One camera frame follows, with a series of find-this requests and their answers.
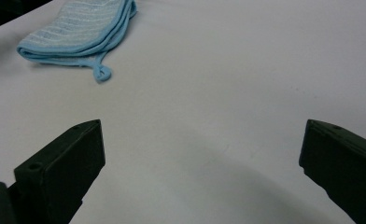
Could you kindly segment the light blue striped towel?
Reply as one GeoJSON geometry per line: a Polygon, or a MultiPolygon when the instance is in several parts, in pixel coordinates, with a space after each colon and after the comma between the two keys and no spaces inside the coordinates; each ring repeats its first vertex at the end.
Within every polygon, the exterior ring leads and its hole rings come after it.
{"type": "Polygon", "coordinates": [[[134,0],[68,0],[55,20],[19,43],[17,52],[34,63],[90,67],[94,79],[105,82],[112,70],[102,60],[123,39],[136,12],[134,0]]]}

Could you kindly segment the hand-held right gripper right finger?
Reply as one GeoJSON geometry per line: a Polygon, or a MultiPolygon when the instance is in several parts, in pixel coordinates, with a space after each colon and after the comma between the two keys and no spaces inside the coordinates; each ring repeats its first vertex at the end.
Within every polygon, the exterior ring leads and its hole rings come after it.
{"type": "Polygon", "coordinates": [[[299,165],[356,224],[366,224],[366,139],[309,119],[299,165]]]}

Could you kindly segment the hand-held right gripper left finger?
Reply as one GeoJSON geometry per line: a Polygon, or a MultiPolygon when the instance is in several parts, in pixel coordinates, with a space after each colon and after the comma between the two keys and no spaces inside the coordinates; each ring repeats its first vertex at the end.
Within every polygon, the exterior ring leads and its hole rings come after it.
{"type": "Polygon", "coordinates": [[[20,224],[69,224],[106,164],[101,121],[80,123],[14,169],[20,224]]]}

